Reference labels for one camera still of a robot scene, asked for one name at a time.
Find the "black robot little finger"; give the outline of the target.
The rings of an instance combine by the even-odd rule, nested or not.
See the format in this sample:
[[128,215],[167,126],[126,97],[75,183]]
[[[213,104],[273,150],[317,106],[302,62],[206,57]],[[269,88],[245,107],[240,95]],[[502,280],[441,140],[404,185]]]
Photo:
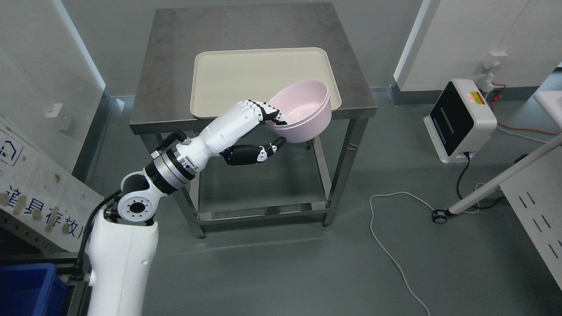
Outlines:
[[258,103],[252,101],[252,100],[244,100],[244,104],[246,104],[247,106],[250,106],[252,108],[255,108],[257,106],[259,106]]

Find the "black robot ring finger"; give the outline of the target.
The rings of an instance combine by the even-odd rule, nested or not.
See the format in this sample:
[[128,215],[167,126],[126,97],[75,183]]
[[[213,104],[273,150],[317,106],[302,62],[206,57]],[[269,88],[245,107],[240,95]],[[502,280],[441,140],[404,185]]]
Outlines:
[[269,104],[267,104],[266,102],[256,102],[256,103],[258,103],[259,106],[253,108],[255,111],[257,111],[257,109],[262,109],[262,110],[268,111]]

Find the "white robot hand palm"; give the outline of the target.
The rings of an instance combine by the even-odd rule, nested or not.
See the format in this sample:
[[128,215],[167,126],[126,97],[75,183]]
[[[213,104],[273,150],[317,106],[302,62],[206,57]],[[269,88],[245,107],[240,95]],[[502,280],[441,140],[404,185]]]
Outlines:
[[259,117],[244,101],[215,118],[189,144],[189,159],[195,164],[206,164],[209,158],[217,157],[242,136],[259,124]]

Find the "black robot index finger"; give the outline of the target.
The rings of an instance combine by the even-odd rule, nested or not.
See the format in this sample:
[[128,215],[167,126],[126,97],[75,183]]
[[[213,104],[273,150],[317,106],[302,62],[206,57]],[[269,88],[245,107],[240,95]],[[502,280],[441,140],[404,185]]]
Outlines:
[[274,126],[285,126],[286,125],[286,116],[279,112],[271,112],[266,113],[263,115],[263,122],[268,122],[269,124],[273,124]]

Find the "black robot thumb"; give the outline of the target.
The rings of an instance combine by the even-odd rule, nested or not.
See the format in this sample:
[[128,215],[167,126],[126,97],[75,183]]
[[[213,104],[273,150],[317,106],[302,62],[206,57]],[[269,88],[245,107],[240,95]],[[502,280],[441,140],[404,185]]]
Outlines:
[[220,156],[229,166],[253,165],[271,158],[286,143],[285,137],[279,137],[265,145],[233,145],[220,152]]

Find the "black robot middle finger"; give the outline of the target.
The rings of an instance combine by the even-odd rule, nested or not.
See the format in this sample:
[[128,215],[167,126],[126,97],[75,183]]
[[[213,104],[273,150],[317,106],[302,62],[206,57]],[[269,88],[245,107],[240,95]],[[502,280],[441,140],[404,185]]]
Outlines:
[[257,108],[259,118],[277,118],[280,114],[279,110],[269,105],[258,105]]

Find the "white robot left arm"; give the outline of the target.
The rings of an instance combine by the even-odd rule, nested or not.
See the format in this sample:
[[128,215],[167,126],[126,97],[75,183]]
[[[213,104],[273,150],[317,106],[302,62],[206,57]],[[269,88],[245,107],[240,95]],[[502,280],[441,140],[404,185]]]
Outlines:
[[244,100],[215,118],[198,136],[176,130],[152,153],[140,172],[127,175],[121,188],[90,215],[79,254],[92,266],[89,316],[142,314],[149,270],[156,253],[158,223],[153,219],[159,201],[184,188],[202,171],[209,158],[221,156],[228,165],[264,162],[283,144],[283,137],[265,145],[236,145],[261,122],[284,126],[287,114],[268,103]]

